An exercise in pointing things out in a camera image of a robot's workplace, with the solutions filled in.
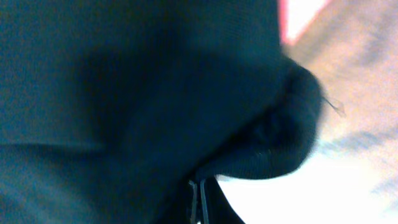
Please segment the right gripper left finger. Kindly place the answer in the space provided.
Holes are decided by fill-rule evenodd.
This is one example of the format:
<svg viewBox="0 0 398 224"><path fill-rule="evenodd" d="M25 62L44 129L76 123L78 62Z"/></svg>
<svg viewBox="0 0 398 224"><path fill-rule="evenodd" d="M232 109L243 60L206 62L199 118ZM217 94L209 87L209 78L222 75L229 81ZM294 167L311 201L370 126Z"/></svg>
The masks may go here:
<svg viewBox="0 0 398 224"><path fill-rule="evenodd" d="M197 221L198 184L185 180L173 194L161 224L192 224Z"/></svg>

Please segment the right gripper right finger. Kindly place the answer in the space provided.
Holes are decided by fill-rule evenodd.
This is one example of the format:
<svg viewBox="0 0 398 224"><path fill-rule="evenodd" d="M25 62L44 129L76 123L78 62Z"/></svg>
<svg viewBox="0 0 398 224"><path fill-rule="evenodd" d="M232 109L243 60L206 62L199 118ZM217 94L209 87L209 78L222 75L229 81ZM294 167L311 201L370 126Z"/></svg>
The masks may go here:
<svg viewBox="0 0 398 224"><path fill-rule="evenodd" d="M233 210L215 177L200 182L201 222L204 224L244 224Z"/></svg>

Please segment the black t-shirt with logo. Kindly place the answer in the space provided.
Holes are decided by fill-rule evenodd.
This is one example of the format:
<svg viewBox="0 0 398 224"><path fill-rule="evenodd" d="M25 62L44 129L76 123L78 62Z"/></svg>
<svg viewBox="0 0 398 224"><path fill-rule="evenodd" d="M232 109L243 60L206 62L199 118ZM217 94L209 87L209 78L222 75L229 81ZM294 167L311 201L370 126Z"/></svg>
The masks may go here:
<svg viewBox="0 0 398 224"><path fill-rule="evenodd" d="M1 2L1 222L161 223L185 180L272 179L323 91L277 1Z"/></svg>

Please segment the red t-shirt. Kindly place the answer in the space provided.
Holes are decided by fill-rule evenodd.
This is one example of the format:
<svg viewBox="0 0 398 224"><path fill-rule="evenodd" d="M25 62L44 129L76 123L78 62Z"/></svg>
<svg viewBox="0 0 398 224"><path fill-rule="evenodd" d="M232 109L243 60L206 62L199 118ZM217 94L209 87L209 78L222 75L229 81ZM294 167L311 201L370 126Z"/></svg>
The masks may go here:
<svg viewBox="0 0 398 224"><path fill-rule="evenodd" d="M293 46L331 0L278 0L282 44Z"/></svg>

